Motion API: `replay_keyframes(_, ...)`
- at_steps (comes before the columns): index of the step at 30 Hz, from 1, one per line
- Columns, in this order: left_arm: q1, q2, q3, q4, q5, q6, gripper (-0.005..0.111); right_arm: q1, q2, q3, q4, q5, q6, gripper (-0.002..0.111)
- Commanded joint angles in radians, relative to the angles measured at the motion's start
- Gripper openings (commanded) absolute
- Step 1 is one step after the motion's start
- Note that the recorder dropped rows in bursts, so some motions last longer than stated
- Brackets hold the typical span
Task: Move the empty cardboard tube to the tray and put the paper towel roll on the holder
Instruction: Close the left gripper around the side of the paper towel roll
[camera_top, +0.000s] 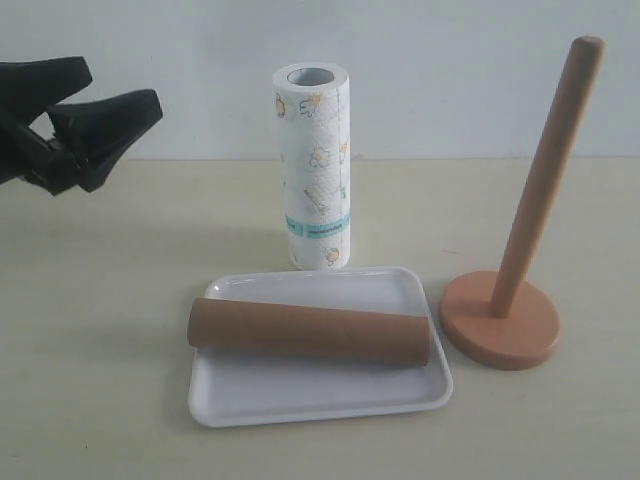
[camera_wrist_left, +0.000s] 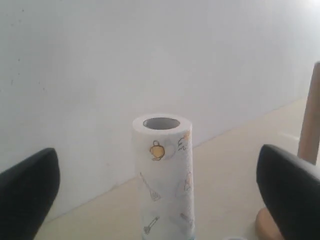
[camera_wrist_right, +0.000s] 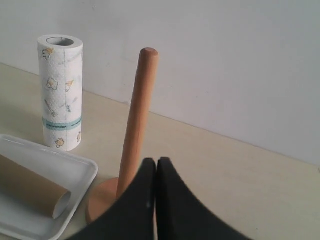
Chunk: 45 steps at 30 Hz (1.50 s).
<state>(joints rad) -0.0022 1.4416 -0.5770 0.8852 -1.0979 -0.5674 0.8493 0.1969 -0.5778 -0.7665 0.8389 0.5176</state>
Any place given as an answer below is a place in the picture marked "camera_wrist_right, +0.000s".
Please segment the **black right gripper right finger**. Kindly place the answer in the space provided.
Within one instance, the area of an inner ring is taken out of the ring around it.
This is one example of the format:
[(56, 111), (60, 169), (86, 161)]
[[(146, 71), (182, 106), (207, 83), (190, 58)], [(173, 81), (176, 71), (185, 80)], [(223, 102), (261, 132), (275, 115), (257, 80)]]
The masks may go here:
[(249, 239), (192, 193), (168, 157), (161, 157), (157, 163), (156, 224), (159, 240)]

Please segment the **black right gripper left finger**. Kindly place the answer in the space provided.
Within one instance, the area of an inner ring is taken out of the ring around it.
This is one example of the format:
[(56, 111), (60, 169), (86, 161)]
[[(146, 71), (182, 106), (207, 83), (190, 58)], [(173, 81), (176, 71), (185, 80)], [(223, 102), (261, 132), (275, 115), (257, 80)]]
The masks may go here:
[(133, 181), (97, 220), (71, 240), (153, 240), (156, 163), (145, 158)]

